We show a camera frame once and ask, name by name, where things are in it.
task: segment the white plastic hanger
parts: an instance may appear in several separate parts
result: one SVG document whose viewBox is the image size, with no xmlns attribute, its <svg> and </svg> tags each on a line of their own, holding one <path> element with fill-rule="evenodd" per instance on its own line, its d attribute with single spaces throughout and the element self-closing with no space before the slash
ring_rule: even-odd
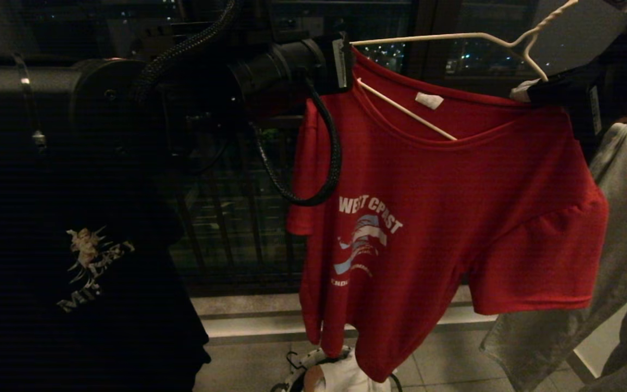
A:
<svg viewBox="0 0 627 392">
<path fill-rule="evenodd" d="M 555 11 L 551 12 L 547 17 L 545 17 L 544 20 L 540 21 L 540 23 L 537 24 L 535 27 L 533 27 L 533 29 L 528 30 L 527 32 L 523 33 L 522 35 L 519 36 L 519 38 L 517 38 L 513 42 L 507 42 L 505 40 L 501 40 L 500 38 L 497 38 L 494 35 L 490 35 L 488 33 L 454 33 L 454 34 L 418 35 L 418 36 L 411 36 L 411 37 L 383 38 L 380 40 L 363 40 L 363 41 L 355 41 L 355 42 L 350 42 L 350 43 L 351 45 L 359 46 L 359 45 L 369 45 L 369 44 L 376 44 L 376 43 L 391 43 L 391 42 L 413 42 L 413 41 L 446 40 L 446 39 L 457 39 L 457 38 L 483 38 L 483 39 L 495 42 L 498 45 L 501 45 L 503 47 L 512 48 L 512 47 L 515 47 L 516 45 L 519 45 L 523 40 L 525 40 L 527 37 L 530 36 L 531 40 L 529 41 L 527 46 L 524 48 L 524 53 L 522 53 L 522 57 L 524 58 L 524 61 L 527 64 L 529 64 L 529 66 L 533 68 L 535 72 L 537 72 L 540 79 L 542 79 L 544 82 L 547 82 L 548 76 L 545 74 L 545 72 L 543 72 L 543 70 L 538 66 L 538 64 L 536 64 L 536 62 L 532 60 L 532 58 L 529 55 L 529 52 L 531 51 L 533 44 L 536 43 L 536 40 L 538 38 L 538 32 L 543 30 L 543 28 L 546 25 L 548 25 L 550 22 L 552 22 L 552 20 L 554 20 L 556 17 L 559 17 L 560 15 L 562 15 L 562 13 L 567 8 L 572 7 L 572 5 L 577 4 L 577 2 L 579 2 L 579 0 L 568 0 L 565 4 L 561 5 Z M 365 84 L 364 82 L 361 81 L 361 78 L 358 79 L 358 83 L 364 89 L 371 92 L 371 94 L 374 94 L 380 99 L 385 100 L 389 104 L 401 110 L 401 112 L 407 114 L 410 117 L 413 117 L 413 119 L 416 119 L 419 122 L 425 124 L 426 126 L 432 128 L 434 131 L 438 132 L 439 134 L 446 137 L 447 139 L 456 140 L 454 136 L 451 136 L 450 134 L 443 131 L 439 127 L 431 124 L 431 122 L 428 122 L 425 119 L 422 119 L 420 116 L 411 112 L 405 107 L 399 105 L 397 102 L 393 101 L 389 97 L 386 97 L 384 94 L 381 94 L 380 92 L 376 91 L 372 87 L 369 87 L 368 84 Z"/>
</svg>

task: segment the tiled floor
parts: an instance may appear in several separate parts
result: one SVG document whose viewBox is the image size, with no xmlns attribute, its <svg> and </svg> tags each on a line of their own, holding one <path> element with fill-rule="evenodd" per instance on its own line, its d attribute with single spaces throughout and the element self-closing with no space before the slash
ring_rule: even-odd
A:
<svg viewBox="0 0 627 392">
<path fill-rule="evenodd" d="M 485 332 L 432 333 L 398 368 L 405 392 L 512 392 L 505 373 L 478 351 Z M 355 345 L 354 339 L 346 340 Z M 306 354 L 308 342 L 207 346 L 212 363 L 198 373 L 195 391 L 269 392 L 289 375 L 289 350 Z M 575 392 L 584 384 L 563 365 L 537 392 Z"/>
</svg>

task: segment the shirt sleeve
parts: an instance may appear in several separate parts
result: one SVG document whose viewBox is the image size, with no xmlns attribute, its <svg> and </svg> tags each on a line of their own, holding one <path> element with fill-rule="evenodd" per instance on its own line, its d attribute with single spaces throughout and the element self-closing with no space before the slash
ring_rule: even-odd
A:
<svg viewBox="0 0 627 392">
<path fill-rule="evenodd" d="M 532 218 L 488 247 L 469 279 L 476 312 L 589 305 L 608 216 L 602 193 L 592 193 L 586 203 Z"/>
<path fill-rule="evenodd" d="M 321 188 L 330 166 L 328 131 L 316 106 L 307 100 L 304 121 L 299 128 L 294 155 L 292 190 L 299 198 L 310 198 Z M 287 216 L 287 230 L 295 235 L 313 234 L 313 221 L 318 206 L 291 206 Z"/>
</svg>

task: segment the red t-shirt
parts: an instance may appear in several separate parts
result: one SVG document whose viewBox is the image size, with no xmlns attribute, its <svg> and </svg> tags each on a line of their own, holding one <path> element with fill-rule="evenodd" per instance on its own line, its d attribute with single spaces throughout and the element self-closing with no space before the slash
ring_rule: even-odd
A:
<svg viewBox="0 0 627 392">
<path fill-rule="evenodd" d="M 481 314 L 588 305 L 607 220 L 567 114 L 419 82 L 356 52 L 361 80 L 458 138 L 449 141 L 355 83 L 324 97 L 343 147 L 326 203 L 291 208 L 308 236 L 299 297 L 306 333 L 329 357 L 346 323 L 361 369 L 382 382 L 442 317 L 467 274 Z M 418 91 L 442 96 L 432 110 Z M 329 142 L 311 102 L 294 191 L 328 172 Z"/>
</svg>

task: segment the black t-shirt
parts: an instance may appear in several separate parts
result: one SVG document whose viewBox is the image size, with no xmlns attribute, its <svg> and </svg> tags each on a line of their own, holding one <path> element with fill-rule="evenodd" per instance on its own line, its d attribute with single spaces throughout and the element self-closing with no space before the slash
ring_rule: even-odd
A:
<svg viewBox="0 0 627 392">
<path fill-rule="evenodd" d="M 208 338 L 141 167 L 20 157 L 0 156 L 0 389 L 190 390 Z"/>
</svg>

